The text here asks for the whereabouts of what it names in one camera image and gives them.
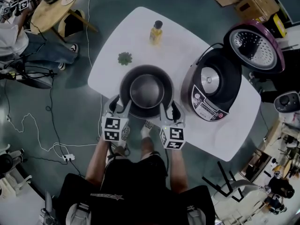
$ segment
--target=person in white shirt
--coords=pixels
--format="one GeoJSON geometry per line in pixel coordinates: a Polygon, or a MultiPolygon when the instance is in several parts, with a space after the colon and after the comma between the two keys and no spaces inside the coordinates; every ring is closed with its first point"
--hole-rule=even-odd
{"type": "Polygon", "coordinates": [[[0,21],[0,61],[36,62],[47,66],[57,66],[65,70],[66,64],[72,64],[78,55],[78,45],[73,44],[70,49],[63,44],[49,42],[41,35],[24,32],[23,25],[28,13],[34,8],[30,4],[14,19],[8,22],[7,15],[0,21]]]}

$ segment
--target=succulent plant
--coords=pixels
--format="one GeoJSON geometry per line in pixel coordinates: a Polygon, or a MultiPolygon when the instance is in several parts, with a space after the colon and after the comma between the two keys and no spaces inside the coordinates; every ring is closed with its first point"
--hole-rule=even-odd
{"type": "Polygon", "coordinates": [[[119,53],[118,61],[121,65],[128,65],[128,63],[132,62],[132,56],[131,53],[128,52],[122,52],[119,53]]]}

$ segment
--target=bottle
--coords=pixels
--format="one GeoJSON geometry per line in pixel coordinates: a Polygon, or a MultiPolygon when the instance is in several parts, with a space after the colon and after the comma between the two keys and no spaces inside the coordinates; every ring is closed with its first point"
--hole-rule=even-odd
{"type": "Polygon", "coordinates": [[[161,35],[163,33],[163,31],[161,30],[161,27],[163,26],[163,22],[160,20],[157,20],[154,23],[154,27],[151,29],[150,32],[150,42],[153,45],[156,45],[159,43],[160,39],[161,39],[161,35]]]}

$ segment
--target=white table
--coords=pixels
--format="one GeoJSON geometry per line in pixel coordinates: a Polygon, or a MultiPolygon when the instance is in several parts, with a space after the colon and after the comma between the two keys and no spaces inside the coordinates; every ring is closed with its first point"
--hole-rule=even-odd
{"type": "MultiPolygon", "coordinates": [[[[182,104],[180,89],[184,76],[190,65],[208,47],[203,40],[168,18],[138,7],[118,25],[104,44],[94,63],[88,84],[110,98],[119,93],[120,82],[130,69],[151,64],[162,68],[171,77],[174,100],[182,104]],[[149,43],[150,30],[156,20],[163,22],[160,46],[149,43]],[[133,60],[128,66],[118,63],[118,54],[121,52],[132,53],[133,60]]],[[[260,101],[259,94],[242,77],[238,96],[230,114],[223,120],[207,122],[184,109],[187,142],[224,161],[231,160],[255,121],[260,101]]],[[[159,119],[152,122],[160,126],[159,119]]]]}

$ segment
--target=black bottle cap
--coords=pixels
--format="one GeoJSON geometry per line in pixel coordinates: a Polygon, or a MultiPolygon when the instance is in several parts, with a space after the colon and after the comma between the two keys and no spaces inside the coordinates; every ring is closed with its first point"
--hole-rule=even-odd
{"type": "Polygon", "coordinates": [[[161,27],[163,26],[163,22],[160,20],[155,21],[154,27],[156,29],[161,29],[161,27]]]}

